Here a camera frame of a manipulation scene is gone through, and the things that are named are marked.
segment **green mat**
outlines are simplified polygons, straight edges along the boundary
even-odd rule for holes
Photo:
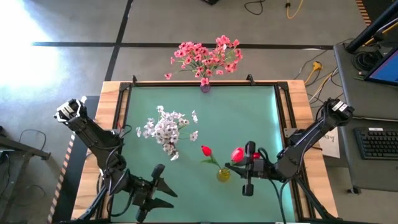
[[[157,119],[157,105],[166,112],[173,110],[186,114],[191,124],[184,132],[198,130],[195,142],[179,140],[176,147],[180,157],[170,161],[154,138],[138,138],[136,127],[145,125],[147,118]],[[192,122],[195,110],[198,124]],[[209,93],[202,93],[197,86],[182,87],[133,87],[127,115],[127,124],[133,128],[125,137],[122,155],[134,175],[152,180],[150,174],[157,164],[164,164],[162,177],[178,197],[163,192],[161,198],[175,208],[156,208],[148,213],[145,222],[281,222],[275,190],[268,180],[253,179],[254,195],[242,196],[244,179],[232,172],[227,183],[217,181],[217,166],[200,163],[206,159],[201,145],[212,148],[220,164],[230,161],[231,152],[254,141],[256,147],[264,147],[272,162],[282,149],[280,124],[273,86],[213,86]],[[278,189],[281,184],[275,182]],[[294,209],[290,189],[283,194],[286,220],[294,222]],[[112,213],[119,213],[126,206],[128,194],[121,192],[114,197]],[[113,222],[134,222],[136,206]]]

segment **small vase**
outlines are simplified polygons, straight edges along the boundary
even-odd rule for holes
[[[231,173],[228,168],[222,168],[217,172],[217,179],[220,182],[227,182],[231,177]]]
[[[203,86],[200,86],[200,90],[203,93],[208,93],[210,91],[210,84],[204,84]]]

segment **floor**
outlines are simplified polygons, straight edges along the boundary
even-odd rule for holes
[[[52,153],[50,161],[31,160],[28,178],[23,183],[42,186],[46,196],[40,198],[40,192],[32,191],[25,200],[35,202],[34,205],[13,208],[10,221],[43,223],[47,219],[71,134],[52,118],[58,106],[70,98],[99,95],[105,79],[130,80],[135,75],[139,80],[163,80],[164,73],[175,69],[169,64],[173,48],[119,49],[112,44],[109,47],[38,47],[32,46],[33,42],[178,43],[191,40],[212,43],[225,34],[243,44],[280,45],[280,49],[244,49],[238,71],[217,78],[243,79],[250,73],[255,79],[292,79],[305,61],[321,51],[291,46],[333,45],[356,37],[366,27],[354,0],[306,0],[291,20],[285,16],[283,1],[266,1],[260,16],[248,13],[243,7],[245,2],[248,1],[221,0],[209,6],[200,0],[134,0],[126,30],[121,35],[119,28],[127,0],[1,1],[0,26],[4,32],[0,36],[3,43],[0,125],[16,140],[25,129],[45,132],[44,150]],[[291,2],[295,9],[299,2]],[[248,7],[260,10],[258,4]],[[114,67],[108,68],[115,56]],[[321,76],[336,67],[331,50],[316,60],[323,65]],[[305,79],[311,69],[309,63],[299,78]],[[194,77],[181,73],[174,79]],[[320,82],[308,87],[308,93],[313,94]],[[320,99],[341,93],[340,87],[328,83]],[[25,143],[37,146],[35,139]],[[328,172],[342,218],[378,223],[398,220],[398,214],[392,211],[398,201],[397,193],[364,191],[362,195],[346,195],[344,190],[350,187],[346,168],[329,167]]]

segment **red tulip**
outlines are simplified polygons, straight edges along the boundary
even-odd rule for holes
[[[205,156],[211,156],[211,149],[208,146],[201,146],[201,151]]]
[[[255,152],[255,153],[253,154],[253,159],[260,159],[260,153]]]
[[[234,162],[239,162],[243,160],[243,148],[237,147],[231,154],[231,160]]]

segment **black keyboard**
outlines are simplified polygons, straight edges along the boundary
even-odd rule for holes
[[[363,159],[398,160],[398,129],[355,128],[354,131]]]

